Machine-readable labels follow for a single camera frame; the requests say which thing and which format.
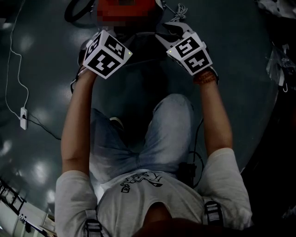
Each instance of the shoe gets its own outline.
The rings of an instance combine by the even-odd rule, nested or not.
[[[124,126],[123,123],[121,122],[121,120],[117,117],[112,117],[110,118],[111,123],[116,126],[117,128],[120,128],[121,130],[124,131]]]

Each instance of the electrical outlet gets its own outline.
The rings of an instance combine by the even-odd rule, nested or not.
[[[28,118],[28,111],[22,107],[20,108],[20,127],[24,130],[27,129],[27,120],[23,118],[23,115],[25,116],[25,118]]]

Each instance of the floor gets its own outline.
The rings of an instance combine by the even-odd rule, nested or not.
[[[38,119],[59,137],[71,99],[69,83],[78,69],[80,45],[96,32],[89,16],[76,24],[64,20],[69,2],[26,0],[13,36],[13,49],[23,55],[20,78],[30,91],[30,119]],[[234,151],[238,166],[243,169],[261,139],[277,93],[265,71],[271,49],[263,18],[253,0],[183,3],[189,8],[185,22],[207,43],[220,76],[219,88],[234,133]],[[175,9],[178,1],[167,4]],[[162,21],[172,17],[166,10]],[[53,212],[55,183],[61,174],[60,141],[33,123],[22,130],[19,120],[5,105],[10,30],[0,31],[0,176],[28,202]],[[11,58],[7,91],[8,103],[17,113],[26,97],[26,91],[17,83],[18,61],[16,56]],[[120,117],[136,149],[153,106],[170,93],[190,99],[197,126],[201,119],[198,86],[168,58],[132,64],[108,80],[96,80],[92,106],[106,116]],[[203,128],[197,151],[206,161]]]

